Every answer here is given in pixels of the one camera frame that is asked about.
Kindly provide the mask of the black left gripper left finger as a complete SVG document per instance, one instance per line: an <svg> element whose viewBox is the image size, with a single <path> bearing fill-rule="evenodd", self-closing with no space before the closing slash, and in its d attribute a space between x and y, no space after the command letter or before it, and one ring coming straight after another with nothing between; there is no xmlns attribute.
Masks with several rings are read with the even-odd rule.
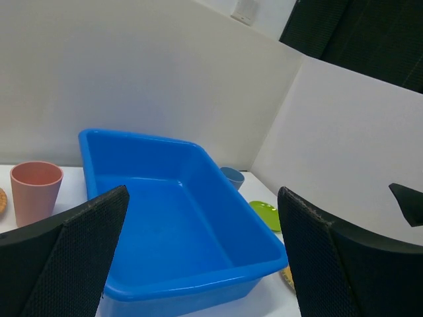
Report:
<svg viewBox="0 0 423 317"><path fill-rule="evenodd" d="M1 233L1 315L95 316L129 200L118 186Z"/></svg>

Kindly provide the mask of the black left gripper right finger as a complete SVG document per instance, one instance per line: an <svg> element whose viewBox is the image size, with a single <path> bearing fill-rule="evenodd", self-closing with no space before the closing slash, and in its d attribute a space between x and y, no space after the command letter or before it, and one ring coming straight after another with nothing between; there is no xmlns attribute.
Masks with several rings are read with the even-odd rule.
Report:
<svg viewBox="0 0 423 317"><path fill-rule="evenodd" d="M422 247L363 229L287 187L282 235L302 316L421 316Z"/></svg>

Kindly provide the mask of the pink plastic cup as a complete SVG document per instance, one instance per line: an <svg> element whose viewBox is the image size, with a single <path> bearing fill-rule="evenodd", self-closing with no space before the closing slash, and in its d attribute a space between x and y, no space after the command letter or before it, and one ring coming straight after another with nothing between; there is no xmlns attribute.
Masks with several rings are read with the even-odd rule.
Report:
<svg viewBox="0 0 423 317"><path fill-rule="evenodd" d="M13 205L18 227L41 221L53 214L63 170L43 161L23 162L10 171Z"/></svg>

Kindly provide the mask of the green plastic plate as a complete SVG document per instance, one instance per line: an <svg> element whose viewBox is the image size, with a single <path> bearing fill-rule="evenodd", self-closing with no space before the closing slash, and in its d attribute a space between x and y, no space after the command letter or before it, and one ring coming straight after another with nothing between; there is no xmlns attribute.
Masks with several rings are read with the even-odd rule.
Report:
<svg viewBox="0 0 423 317"><path fill-rule="evenodd" d="M281 231L278 210L274 206L263 201L250 201L249 205L271 231Z"/></svg>

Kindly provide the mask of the blue plastic bin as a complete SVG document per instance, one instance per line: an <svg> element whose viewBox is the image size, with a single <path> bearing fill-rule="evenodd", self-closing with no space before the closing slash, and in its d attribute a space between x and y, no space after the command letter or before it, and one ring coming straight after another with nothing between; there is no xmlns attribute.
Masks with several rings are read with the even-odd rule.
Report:
<svg viewBox="0 0 423 317"><path fill-rule="evenodd" d="M247 296L288 264L285 247L199 145L86 129L79 146L92 199L130 200L102 316L180 316Z"/></svg>

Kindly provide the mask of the black window blind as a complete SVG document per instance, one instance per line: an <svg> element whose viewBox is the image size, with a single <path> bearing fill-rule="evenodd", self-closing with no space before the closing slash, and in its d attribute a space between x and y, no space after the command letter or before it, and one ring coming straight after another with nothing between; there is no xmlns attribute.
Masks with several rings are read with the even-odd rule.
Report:
<svg viewBox="0 0 423 317"><path fill-rule="evenodd" d="M422 92L422 1L296 1L280 42Z"/></svg>

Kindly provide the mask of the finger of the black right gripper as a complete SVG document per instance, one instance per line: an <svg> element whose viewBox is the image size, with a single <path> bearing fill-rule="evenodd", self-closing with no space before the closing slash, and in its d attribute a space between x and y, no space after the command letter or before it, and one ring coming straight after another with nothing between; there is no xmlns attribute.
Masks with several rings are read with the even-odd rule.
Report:
<svg viewBox="0 0 423 317"><path fill-rule="evenodd" d="M406 186L392 183L389 189L393 193L403 217L411 227L422 226L423 193Z"/></svg>

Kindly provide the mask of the white wall socket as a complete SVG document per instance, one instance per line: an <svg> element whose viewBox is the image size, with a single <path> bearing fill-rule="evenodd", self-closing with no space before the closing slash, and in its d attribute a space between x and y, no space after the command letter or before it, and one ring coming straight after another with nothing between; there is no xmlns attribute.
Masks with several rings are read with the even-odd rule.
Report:
<svg viewBox="0 0 423 317"><path fill-rule="evenodd" d="M258 1L256 0L239 0L237 1L231 18L251 26L254 22L258 10Z"/></svg>

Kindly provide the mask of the yellow woven bamboo plate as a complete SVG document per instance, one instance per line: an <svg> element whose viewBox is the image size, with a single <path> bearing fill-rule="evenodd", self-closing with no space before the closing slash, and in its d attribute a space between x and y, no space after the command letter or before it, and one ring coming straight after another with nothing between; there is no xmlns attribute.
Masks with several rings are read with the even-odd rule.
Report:
<svg viewBox="0 0 423 317"><path fill-rule="evenodd" d="M284 278L285 282L291 287L293 292L295 292L295 285L294 285L294 282L293 282L293 277L292 277L292 274L291 274L290 266L283 268L280 271L280 275Z"/></svg>

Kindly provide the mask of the orange woven bamboo plate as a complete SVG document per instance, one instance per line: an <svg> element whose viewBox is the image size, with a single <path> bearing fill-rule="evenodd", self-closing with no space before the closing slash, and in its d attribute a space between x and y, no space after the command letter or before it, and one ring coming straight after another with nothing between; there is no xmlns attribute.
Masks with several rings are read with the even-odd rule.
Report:
<svg viewBox="0 0 423 317"><path fill-rule="evenodd" d="M2 214L7 208L7 194L0 188L0 214Z"/></svg>

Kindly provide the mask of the blue plastic cup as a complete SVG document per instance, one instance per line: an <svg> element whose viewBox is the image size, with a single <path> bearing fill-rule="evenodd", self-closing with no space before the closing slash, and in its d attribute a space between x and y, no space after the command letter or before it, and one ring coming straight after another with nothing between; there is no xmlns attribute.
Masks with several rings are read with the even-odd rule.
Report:
<svg viewBox="0 0 423 317"><path fill-rule="evenodd" d="M220 171L225 175L225 177L230 181L236 190L239 190L245 181L244 175L237 169L222 166Z"/></svg>

